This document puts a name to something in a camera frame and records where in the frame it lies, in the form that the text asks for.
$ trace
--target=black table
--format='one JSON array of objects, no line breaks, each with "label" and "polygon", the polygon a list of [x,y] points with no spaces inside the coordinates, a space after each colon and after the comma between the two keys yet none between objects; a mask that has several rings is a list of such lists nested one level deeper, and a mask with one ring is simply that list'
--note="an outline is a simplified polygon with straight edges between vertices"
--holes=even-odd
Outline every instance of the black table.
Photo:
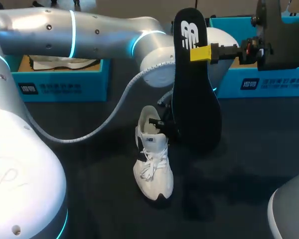
[{"label": "black table", "polygon": [[[113,69],[106,103],[28,107],[54,136],[89,133],[107,118],[137,72],[133,62],[123,60],[114,61]],[[299,174],[299,98],[221,100],[219,147],[201,156],[171,145],[173,196],[169,205],[158,208],[143,198],[134,180],[134,133],[142,107],[155,105],[167,90],[139,82],[113,122],[94,139],[49,144],[67,176],[69,238],[271,239],[269,198]]]}]

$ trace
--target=white robotic arm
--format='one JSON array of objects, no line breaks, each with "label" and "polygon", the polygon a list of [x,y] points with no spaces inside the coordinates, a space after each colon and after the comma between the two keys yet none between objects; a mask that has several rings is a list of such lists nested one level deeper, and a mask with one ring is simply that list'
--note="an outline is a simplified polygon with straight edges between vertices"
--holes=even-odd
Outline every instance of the white robotic arm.
[{"label": "white robotic arm", "polygon": [[[237,44],[227,33],[209,28],[208,39]],[[134,58],[140,73],[128,84],[116,109],[95,131],[74,140],[46,134],[22,101],[4,55],[47,55],[85,59]],[[232,60],[211,66],[213,86]],[[0,239],[61,239],[68,217],[66,179],[54,153],[31,123],[56,142],[83,141],[115,115],[133,83],[151,86],[174,80],[173,37],[151,17],[118,19],[49,8],[0,10]]]}]

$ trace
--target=white sneaker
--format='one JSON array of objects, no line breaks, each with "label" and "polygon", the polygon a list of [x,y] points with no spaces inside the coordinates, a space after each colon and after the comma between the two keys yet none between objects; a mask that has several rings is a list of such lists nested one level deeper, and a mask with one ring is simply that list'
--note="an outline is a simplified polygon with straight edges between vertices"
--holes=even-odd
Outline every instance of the white sneaker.
[{"label": "white sneaker", "polygon": [[160,120],[153,106],[145,106],[135,131],[138,159],[133,167],[134,177],[143,194],[156,201],[167,199],[173,191],[173,173],[167,156],[167,138],[159,133],[149,119]]}]

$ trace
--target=new balance logo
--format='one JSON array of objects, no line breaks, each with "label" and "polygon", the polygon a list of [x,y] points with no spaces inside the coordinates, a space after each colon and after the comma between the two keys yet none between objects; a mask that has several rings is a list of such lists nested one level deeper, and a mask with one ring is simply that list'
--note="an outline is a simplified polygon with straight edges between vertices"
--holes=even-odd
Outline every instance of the new balance logo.
[{"label": "new balance logo", "polygon": [[194,23],[188,23],[187,21],[182,21],[180,26],[181,34],[186,38],[182,40],[183,47],[187,50],[196,48],[196,43],[199,42],[197,26]]}]

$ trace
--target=shoe tongue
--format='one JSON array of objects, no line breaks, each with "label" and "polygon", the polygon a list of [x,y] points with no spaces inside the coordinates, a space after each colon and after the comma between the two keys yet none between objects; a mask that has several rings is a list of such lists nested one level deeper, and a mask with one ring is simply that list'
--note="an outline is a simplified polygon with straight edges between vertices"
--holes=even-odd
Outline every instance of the shoe tongue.
[{"label": "shoe tongue", "polygon": [[164,150],[167,144],[166,136],[163,133],[159,134],[143,134],[143,146],[147,152],[160,153]]}]

